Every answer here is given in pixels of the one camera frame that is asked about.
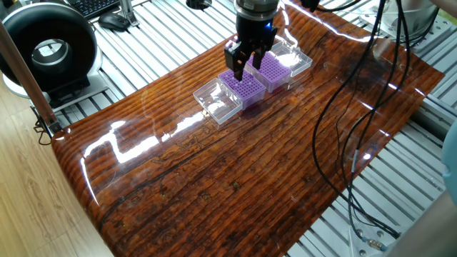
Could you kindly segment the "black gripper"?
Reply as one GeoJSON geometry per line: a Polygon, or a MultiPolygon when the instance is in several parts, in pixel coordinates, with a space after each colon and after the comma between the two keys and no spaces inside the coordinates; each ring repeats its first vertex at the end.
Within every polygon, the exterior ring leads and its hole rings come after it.
{"type": "Polygon", "coordinates": [[[273,19],[254,21],[240,14],[236,15],[237,41],[228,41],[224,48],[226,66],[233,71],[236,80],[242,80],[243,69],[248,61],[243,44],[254,44],[252,64],[259,70],[262,59],[273,46],[277,31],[273,19]]]}

